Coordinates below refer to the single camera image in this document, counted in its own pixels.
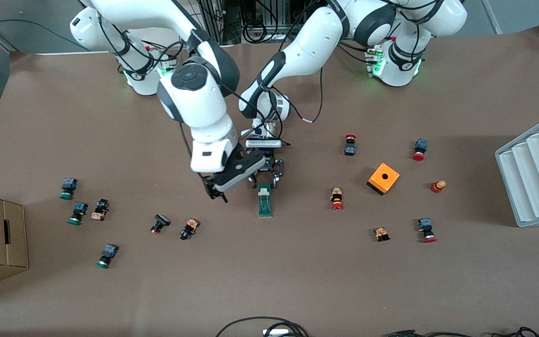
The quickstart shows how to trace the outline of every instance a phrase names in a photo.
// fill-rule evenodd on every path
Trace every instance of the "green block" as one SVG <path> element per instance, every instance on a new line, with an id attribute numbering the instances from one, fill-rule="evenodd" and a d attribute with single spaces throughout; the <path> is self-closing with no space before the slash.
<path id="1" fill-rule="evenodd" d="M 269 183 L 259 184 L 257 188 L 259 196 L 259 218 L 271 216 L 271 185 Z"/>

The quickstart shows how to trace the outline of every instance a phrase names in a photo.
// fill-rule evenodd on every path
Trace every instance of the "white robot link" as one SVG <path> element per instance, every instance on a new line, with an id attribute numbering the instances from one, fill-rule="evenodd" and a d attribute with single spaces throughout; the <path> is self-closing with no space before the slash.
<path id="1" fill-rule="evenodd" d="M 297 38 L 272 56 L 242 93 L 244 100 L 253 103 L 238 102 L 241 113 L 253 119 L 254 132 L 247 147 L 282 145 L 270 131 L 275 130 L 278 117 L 284 121 L 289 116 L 290 106 L 287 97 L 270 91 L 272 86 L 285 77 L 320 70 L 341 37 L 352 38 L 373 53 L 370 63 L 375 77 L 387 85 L 404 86 L 416 74 L 432 35 L 451 36 L 467 18 L 459 0 L 328 0 L 328 4 L 330 8 L 320 7 L 311 15 Z M 401 23 L 396 40 L 377 45 L 397 29 L 393 27 L 397 15 Z"/>
<path id="2" fill-rule="evenodd" d="M 175 0 L 83 3 L 87 8 L 70 23 L 74 38 L 92 50 L 113 53 L 137 93 L 157 94 L 169 117 L 189 126 L 190 168 L 199 173 L 211 198 L 226 201 L 223 192 L 265 163 L 261 151 L 244 151 L 226 112 L 224 97 L 237 89 L 240 78 L 234 60 Z M 173 72 L 157 71 L 162 58 L 148 53 L 138 37 L 125 31 L 148 27 L 177 32 L 193 56 Z"/>

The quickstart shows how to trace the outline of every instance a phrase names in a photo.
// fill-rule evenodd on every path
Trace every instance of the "gray floor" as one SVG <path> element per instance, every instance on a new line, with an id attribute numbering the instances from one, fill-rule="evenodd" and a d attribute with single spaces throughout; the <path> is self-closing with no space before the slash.
<path id="1" fill-rule="evenodd" d="M 517 32 L 539 24 L 539 1 L 490 0 L 503 33 Z M 481 0 L 466 0 L 468 11 L 466 25 L 458 36 L 482 36 L 493 34 Z M 26 19 L 41 23 L 55 32 L 72 39 L 68 22 L 81 6 L 74 0 L 0 0 L 0 19 Z M 81 51 L 68 41 L 47 32 L 43 28 L 23 22 L 0 23 L 0 30 L 21 51 L 51 53 Z M 0 48 L 0 97 L 9 75 L 9 60 Z"/>

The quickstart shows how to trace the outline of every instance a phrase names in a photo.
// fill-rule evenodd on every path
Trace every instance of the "brown table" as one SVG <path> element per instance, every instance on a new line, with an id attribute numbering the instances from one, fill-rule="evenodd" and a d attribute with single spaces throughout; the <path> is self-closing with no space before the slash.
<path id="1" fill-rule="evenodd" d="M 276 47 L 228 49 L 239 91 Z M 319 121 L 286 123 L 286 175 L 274 217 L 259 219 L 246 183 L 227 204 L 208 199 L 177 124 L 126 85 L 113 56 L 12 54 L 0 197 L 26 205 L 30 270 L 0 282 L 0 336 L 214 336 L 251 315 L 282 316 L 318 337 L 539 332 L 539 228 L 515 226 L 494 160 L 539 122 L 539 28 L 436 39 L 426 57 L 410 85 L 389 88 L 335 51 Z M 278 87 L 310 118 L 318 84 L 313 75 Z M 238 130 L 249 127 L 227 101 Z M 357 134 L 353 157 L 342 154 L 347 133 Z M 423 162 L 410 158 L 418 138 L 430 142 Z M 365 185 L 381 162 L 401 175 L 385 196 Z M 105 222 L 66 224 L 73 201 L 58 195 L 67 176 L 90 211 L 110 200 Z M 440 179 L 449 185 L 434 194 L 429 183 Z M 344 211 L 330 209 L 333 186 Z M 172 225 L 153 236 L 156 213 Z M 421 242 L 415 220 L 425 216 L 436 243 Z M 202 225 L 180 241 L 190 217 Z M 381 226 L 390 241 L 374 240 Z M 108 242 L 120 251 L 103 271 L 95 263 Z"/>

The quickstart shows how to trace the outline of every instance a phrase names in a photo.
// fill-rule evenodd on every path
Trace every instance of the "teal cable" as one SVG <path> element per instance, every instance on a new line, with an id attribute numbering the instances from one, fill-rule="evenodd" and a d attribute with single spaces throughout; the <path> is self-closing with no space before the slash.
<path id="1" fill-rule="evenodd" d="M 39 26 L 39 27 L 41 27 L 41 28 L 43 28 L 43 29 L 48 30 L 48 31 L 51 32 L 52 34 L 55 34 L 55 36 L 58 36 L 58 37 L 60 37 L 60 38 L 62 38 L 62 39 L 64 39 L 64 40 L 66 40 L 66 41 L 68 41 L 68 42 L 70 42 L 70 43 L 72 43 L 72 44 L 77 45 L 78 47 L 81 47 L 82 49 L 84 49 L 84 50 L 86 50 L 86 51 L 92 51 L 91 49 L 88 49 L 87 47 L 84 47 L 84 46 L 80 45 L 79 43 L 70 40 L 69 38 L 66 38 L 66 37 L 64 37 L 64 36 L 61 36 L 60 34 L 54 32 L 53 30 L 51 30 L 51 29 L 49 29 L 49 28 L 47 28 L 47 27 L 41 25 L 40 23 L 37 23 L 37 22 L 34 22 L 34 21 L 30 21 L 30 20 L 24 20 L 24 19 L 5 19 L 5 20 L 0 20 L 0 22 L 8 22 L 8 21 L 20 21 L 20 22 L 28 22 L 28 23 L 32 23 L 32 24 L 37 25 L 37 26 Z"/>

